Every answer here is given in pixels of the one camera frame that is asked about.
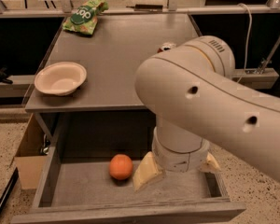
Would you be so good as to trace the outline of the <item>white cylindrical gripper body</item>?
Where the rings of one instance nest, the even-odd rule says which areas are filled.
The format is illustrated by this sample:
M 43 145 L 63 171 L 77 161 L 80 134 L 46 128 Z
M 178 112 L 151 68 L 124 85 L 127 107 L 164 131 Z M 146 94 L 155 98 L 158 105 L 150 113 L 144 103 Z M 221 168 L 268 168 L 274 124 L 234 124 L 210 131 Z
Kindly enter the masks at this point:
M 164 145 L 157 135 L 157 130 L 154 130 L 152 152 L 156 163 L 162 169 L 173 172 L 185 173 L 198 168 L 206 161 L 209 142 L 202 138 L 199 138 L 197 142 L 195 142 L 192 138 L 188 138 L 187 143 L 191 146 L 197 143 L 199 146 L 192 151 L 173 151 Z

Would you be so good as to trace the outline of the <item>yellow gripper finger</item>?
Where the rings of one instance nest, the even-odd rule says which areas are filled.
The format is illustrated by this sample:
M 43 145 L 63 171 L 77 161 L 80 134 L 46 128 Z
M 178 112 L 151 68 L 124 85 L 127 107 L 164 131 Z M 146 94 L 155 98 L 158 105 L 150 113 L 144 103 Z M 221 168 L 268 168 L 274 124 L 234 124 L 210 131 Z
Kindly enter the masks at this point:
M 148 184 L 162 179 L 162 168 L 157 164 L 152 151 L 140 161 L 136 171 L 133 174 L 133 189 L 139 191 Z
M 205 161 L 201 164 L 200 171 L 204 173 L 212 173 L 212 174 L 221 171 L 221 168 L 216 158 L 210 152 L 207 153 Z

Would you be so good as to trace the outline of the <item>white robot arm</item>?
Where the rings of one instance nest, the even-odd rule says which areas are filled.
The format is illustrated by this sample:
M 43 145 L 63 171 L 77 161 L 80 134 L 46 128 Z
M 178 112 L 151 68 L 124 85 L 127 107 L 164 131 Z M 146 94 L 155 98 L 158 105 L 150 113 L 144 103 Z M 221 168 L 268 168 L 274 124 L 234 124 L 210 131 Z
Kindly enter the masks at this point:
M 198 167 L 201 140 L 280 183 L 280 98 L 232 81 L 234 57 L 214 36 L 158 53 L 138 68 L 135 90 L 157 118 L 152 150 L 163 169 Z

